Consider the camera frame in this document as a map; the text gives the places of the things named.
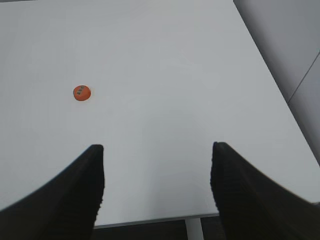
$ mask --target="small orange object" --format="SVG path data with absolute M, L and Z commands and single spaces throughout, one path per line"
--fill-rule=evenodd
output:
M 90 88 L 88 88 L 85 85 L 80 85 L 77 86 L 74 90 L 73 90 L 73 96 L 75 99 L 77 99 L 78 101 L 85 101 L 88 98 L 90 98 L 91 96 L 91 91 Z

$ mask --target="white table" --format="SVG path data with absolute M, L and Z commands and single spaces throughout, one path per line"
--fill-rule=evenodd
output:
M 0 3 L 0 81 L 0 209 L 95 143 L 96 225 L 216 213 L 214 141 L 320 200 L 319 166 L 231 0 Z

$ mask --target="table surface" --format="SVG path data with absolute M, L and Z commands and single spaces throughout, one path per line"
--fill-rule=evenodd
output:
M 0 81 L 0 209 L 91 144 L 105 147 L 96 225 L 217 213 L 214 141 L 320 200 L 319 166 L 231 0 L 0 3 Z

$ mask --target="gray wall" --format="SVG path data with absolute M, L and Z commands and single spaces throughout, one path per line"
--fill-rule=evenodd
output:
M 234 3 L 320 163 L 320 0 Z

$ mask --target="orange button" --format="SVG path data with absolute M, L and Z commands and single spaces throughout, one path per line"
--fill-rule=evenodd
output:
M 73 96 L 75 99 L 77 99 L 78 101 L 85 101 L 88 98 L 90 98 L 91 96 L 91 91 L 90 88 L 88 88 L 85 85 L 80 85 L 77 86 L 74 90 L 73 90 Z

